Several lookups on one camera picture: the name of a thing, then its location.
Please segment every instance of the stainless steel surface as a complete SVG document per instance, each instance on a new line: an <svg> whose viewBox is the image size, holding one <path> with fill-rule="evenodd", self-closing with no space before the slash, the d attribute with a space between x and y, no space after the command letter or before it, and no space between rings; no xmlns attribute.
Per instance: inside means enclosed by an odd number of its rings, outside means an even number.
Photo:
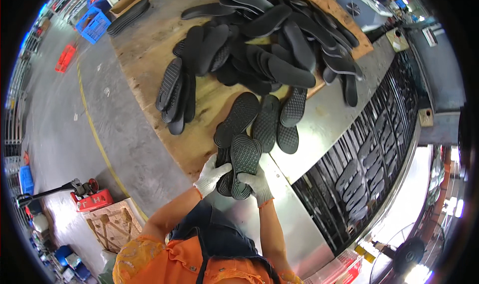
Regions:
<svg viewBox="0 0 479 284"><path fill-rule="evenodd" d="M260 166L274 196L274 206L286 242L288 262L296 275L306 278L333 260L334 255L269 154L261 156ZM206 200L223 211L249 238L253 239L261 253L260 216L254 197L236 201L221 196L215 190L206 197Z"/></svg>
<svg viewBox="0 0 479 284"><path fill-rule="evenodd" d="M419 121L419 119L417 119L416 127L412 135L411 143L406 153L406 157L404 158L404 163L401 167L401 170L398 173L398 178L396 178L396 182L391 188L391 192L386 197L386 200L384 200L384 203L382 204L381 208L376 213L376 216L371 220L371 222L364 229L364 231L358 236L358 239L356 239L356 242L363 239L365 235L368 234L374 228L374 226L377 225L383 219L383 217L388 213L388 211L391 209L392 204L396 200L396 197L398 196L398 193L402 185L404 184L404 180L406 180L406 177L408 175L409 168L411 167L412 160L414 159L414 153L416 151L416 147L419 142L420 134L421 134L421 122Z"/></svg>
<svg viewBox="0 0 479 284"><path fill-rule="evenodd" d="M386 36L376 41L373 47L372 52L357 60L364 73L364 80L356 82L357 106L348 107L344 103L341 84L335 80L306 101L304 116L297 125L299 146L296 153L288 155L277 145L270 152L290 184L331 148L373 96L395 55Z"/></svg>

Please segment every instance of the metal rack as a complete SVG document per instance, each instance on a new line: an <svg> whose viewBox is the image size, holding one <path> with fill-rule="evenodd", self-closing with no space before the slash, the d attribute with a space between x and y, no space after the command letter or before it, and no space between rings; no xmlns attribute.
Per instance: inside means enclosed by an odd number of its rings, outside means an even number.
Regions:
<svg viewBox="0 0 479 284"><path fill-rule="evenodd" d="M404 164L418 111L413 61L415 59L409 50L395 56L362 113L333 147L292 185L335 256L344 251L372 221ZM364 156L358 156L365 141L371 141L371 146L363 149L367 155L375 150L379 152L376 162L384 171L384 189L379 194L371 194L371 179L366 177L368 169L363 165ZM386 154L389 154L388 160L385 159ZM355 173L359 173L358 177L366 187L367 212L358 220L350 218L343 200L344 191L352 182L350 177L345 179L347 184L344 188L336 190L338 180L351 162L357 163L356 169L359 169Z"/></svg>

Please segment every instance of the person's arm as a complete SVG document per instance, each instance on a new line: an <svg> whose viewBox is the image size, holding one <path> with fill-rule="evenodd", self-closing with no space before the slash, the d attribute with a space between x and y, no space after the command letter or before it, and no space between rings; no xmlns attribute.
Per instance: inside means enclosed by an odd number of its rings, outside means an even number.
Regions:
<svg viewBox="0 0 479 284"><path fill-rule="evenodd" d="M158 209L146 222L141 235L151 235L163 243L168 233L209 193L214 191L216 182L231 170L226 163L215 167L217 155L213 154L205 163L200 178L193 187Z"/></svg>
<svg viewBox="0 0 479 284"><path fill-rule="evenodd" d="M274 208L273 196L264 171L258 166L256 175L240 173L237 179L253 189L260 210L260 240L263 257L267 258L278 272L289 271L286 259L286 244L283 230Z"/></svg>

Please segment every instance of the red plastic crate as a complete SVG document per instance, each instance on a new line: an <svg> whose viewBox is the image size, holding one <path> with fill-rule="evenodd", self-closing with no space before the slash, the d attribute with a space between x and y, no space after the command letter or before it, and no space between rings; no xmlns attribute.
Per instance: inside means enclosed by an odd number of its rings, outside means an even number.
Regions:
<svg viewBox="0 0 479 284"><path fill-rule="evenodd" d="M55 71L64 73L67 70L68 64L71 61L71 58L75 54L76 48L71 44L68 44L63 52L61 53L60 58L58 59L57 65L55 66Z"/></svg>

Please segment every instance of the yellow floor line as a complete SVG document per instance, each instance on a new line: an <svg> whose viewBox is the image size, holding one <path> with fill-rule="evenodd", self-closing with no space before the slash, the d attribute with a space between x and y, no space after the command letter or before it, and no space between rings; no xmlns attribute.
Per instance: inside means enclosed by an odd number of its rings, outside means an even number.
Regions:
<svg viewBox="0 0 479 284"><path fill-rule="evenodd" d="M117 182L117 185L120 187L121 191L126 195L127 198L130 198L129 193L126 191L126 188L124 187L123 183L121 182L120 178L116 174L116 172L113 170L112 164L110 160L108 159L108 156L106 156L105 149L103 148L102 143L100 142L100 139L98 137L98 134L96 132L95 126L93 126L93 120L90 114L88 113L88 107L87 107L87 100L85 98L85 94L83 92L83 83L81 82L81 74L80 74L80 59L78 58L78 52L76 53L77 55L77 72L78 72L78 83L80 84L80 94L81 94L81 101L83 101L83 107L85 108L85 114L88 119L88 123L90 125L90 128L92 129L93 137L95 138L96 145L98 146L98 149L100 150L100 153L103 156L103 159L105 160L106 166L110 170L110 173L112 174L113 178ZM138 209L138 212L140 212L141 217L147 221L148 217L147 215L138 207L136 204L135 200L133 198L131 199L133 201L133 204L135 205L136 209Z"/></svg>

